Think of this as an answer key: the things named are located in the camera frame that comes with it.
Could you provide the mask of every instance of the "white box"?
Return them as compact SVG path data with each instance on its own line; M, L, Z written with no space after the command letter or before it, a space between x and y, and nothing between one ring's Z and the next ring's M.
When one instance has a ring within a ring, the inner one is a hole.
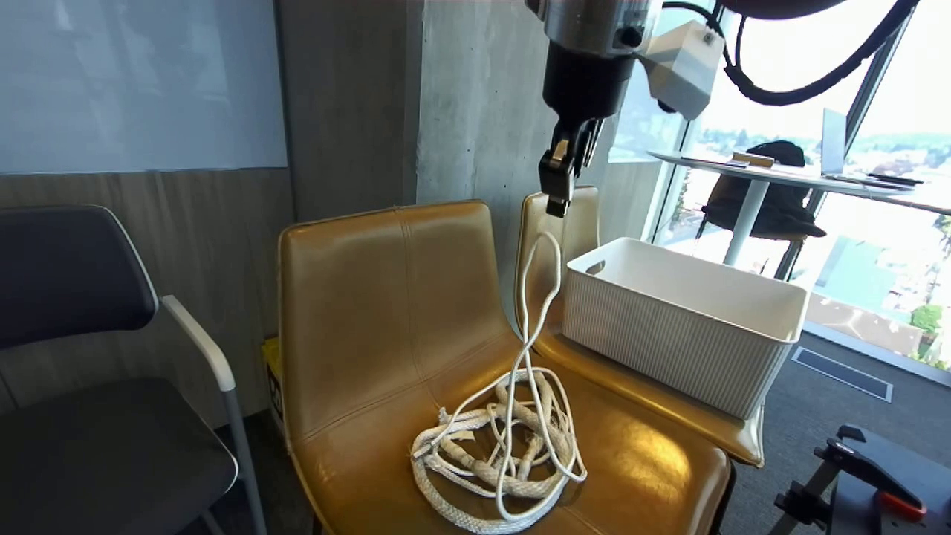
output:
M619 238L567 262L565 335L748 419L806 303L806 289Z

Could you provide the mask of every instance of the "white cable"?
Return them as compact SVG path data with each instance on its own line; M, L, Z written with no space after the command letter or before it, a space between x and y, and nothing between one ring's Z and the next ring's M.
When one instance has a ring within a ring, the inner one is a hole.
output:
M528 269L539 256L539 243L549 243L555 256L555 283L547 290L539 320L531 327L528 318ZM513 355L513 366L463 397L452 412L439 410L439 424L423 430L412 439L411 464L412 477L423 497L455 526L466 532L522 532L531 522L539 522L561 497L567 482L585 482L588 468L577 448L574 437L574 415L565 396L565 387L555 372L534 367L531 363L531 344L539 341L547 312L552 299L561 290L561 250L558 241L549 232L540 232L531 241L531 250L525 256L522 274L519 274L519 312L522 327L519 338L522 348ZM487 428L495 439L492 452L482 459L472 458L460 442L476 442L476 430ZM513 428L528 428L528 445L518 455L510 434ZM549 474L531 477L534 467L549 464ZM435 483L430 474L437 473L445 482L495 501L495 520L472 517L452 506ZM509 510L506 500L528 500L525 510Z

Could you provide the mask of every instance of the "floor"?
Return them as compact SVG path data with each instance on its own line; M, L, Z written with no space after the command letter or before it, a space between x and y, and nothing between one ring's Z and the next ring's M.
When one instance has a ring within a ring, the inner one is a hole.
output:
M736 483L723 517L724 535L767 532L779 517L772 497L787 491L794 477L806 482L812 474L816 467L813 448L824 445L840 422L901 439L907 448L951 467L951 387L920 381L816 335L803 335L803 348L889 381L894 396L891 400L879 400L791 358L767 400L767 467L736 467ZM249 419L249 439L256 448L270 532L311 532L311 513L267 412ZM240 492L226 497L215 513L224 532L249 532Z

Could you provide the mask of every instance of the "chair seat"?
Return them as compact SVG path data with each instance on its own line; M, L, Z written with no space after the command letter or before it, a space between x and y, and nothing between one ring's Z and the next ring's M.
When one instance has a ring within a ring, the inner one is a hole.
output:
M513 335L500 335L478 344L478 352L458 352L455 363L485 363L485 350L492 350L500 366L391 391L385 403L339 422L328 439L293 445L298 468L330 532L452 532L412 483L411 442L435 424L439 403L452 410L506 372L518 344ZM730 482L723 448L583 373L555 372L592 474L567 483L531 532L706 532ZM492 513L485 500L448 492L472 513Z
M216 434L158 376L0 415L0 532L176 532L234 477Z

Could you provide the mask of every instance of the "chair armrest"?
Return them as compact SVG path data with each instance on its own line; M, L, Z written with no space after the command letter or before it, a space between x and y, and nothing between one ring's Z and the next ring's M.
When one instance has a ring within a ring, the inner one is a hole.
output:
M176 295L163 295L160 305L176 318L186 338L201 350L219 391L234 391L234 372L209 330L183 308Z

